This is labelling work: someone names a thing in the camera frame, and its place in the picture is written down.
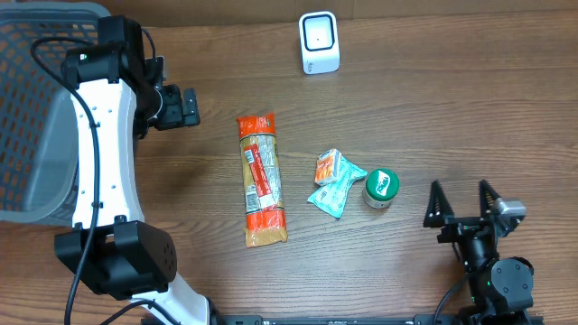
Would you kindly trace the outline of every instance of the plastic basket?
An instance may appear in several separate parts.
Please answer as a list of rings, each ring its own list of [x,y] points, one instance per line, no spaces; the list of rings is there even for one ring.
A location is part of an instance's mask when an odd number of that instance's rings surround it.
[[[0,4],[0,220],[70,226],[78,181],[78,135],[70,93],[30,56],[46,36],[97,41],[90,3]],[[42,60],[60,71],[66,50],[49,42]]]

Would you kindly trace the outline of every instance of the tin can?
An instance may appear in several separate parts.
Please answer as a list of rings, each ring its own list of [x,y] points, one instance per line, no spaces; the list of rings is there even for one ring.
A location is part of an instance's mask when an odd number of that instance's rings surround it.
[[[397,175],[389,169],[380,168],[368,176],[363,189],[363,200],[371,208],[387,208],[398,191],[399,179]]]

